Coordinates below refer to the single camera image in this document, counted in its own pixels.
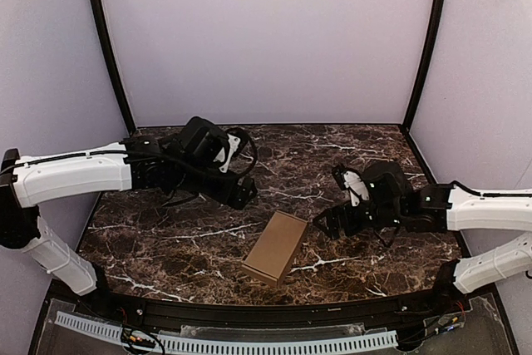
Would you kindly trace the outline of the brown cardboard box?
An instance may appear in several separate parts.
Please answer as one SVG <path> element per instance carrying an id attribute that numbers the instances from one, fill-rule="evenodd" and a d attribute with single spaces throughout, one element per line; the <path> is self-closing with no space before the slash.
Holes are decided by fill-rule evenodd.
<path id="1" fill-rule="evenodd" d="M 276 211 L 242 262 L 241 269 L 268 286 L 281 286 L 307 236 L 308 228 L 306 220 Z"/>

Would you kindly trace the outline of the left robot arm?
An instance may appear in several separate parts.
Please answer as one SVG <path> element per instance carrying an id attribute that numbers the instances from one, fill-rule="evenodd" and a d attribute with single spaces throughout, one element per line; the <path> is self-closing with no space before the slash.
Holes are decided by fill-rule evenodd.
<path id="1" fill-rule="evenodd" d="M 74 294 L 108 290 L 104 271 L 82 258 L 47 221 L 41 207 L 72 205 L 104 192 L 178 191 L 208 197 L 234 210 L 257 194 L 250 173 L 258 148 L 240 127 L 224 129 L 199 116 L 166 137 L 135 136 L 87 150 L 1 159 L 1 246 L 28 254 Z"/>

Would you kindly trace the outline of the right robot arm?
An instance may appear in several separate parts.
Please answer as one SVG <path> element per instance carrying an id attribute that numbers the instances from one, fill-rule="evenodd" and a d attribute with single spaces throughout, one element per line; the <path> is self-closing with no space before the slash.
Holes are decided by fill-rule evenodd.
<path id="1" fill-rule="evenodd" d="M 416 190 L 394 161 L 378 161 L 363 171 L 337 165 L 332 176 L 350 198 L 313 219 L 313 225 L 329 239 L 365 229 L 379 233 L 385 228 L 411 233 L 520 232 L 516 239 L 488 252 L 443 264 L 433 285 L 439 296 L 465 296 L 531 269 L 530 190 L 474 190 L 458 181 Z"/>

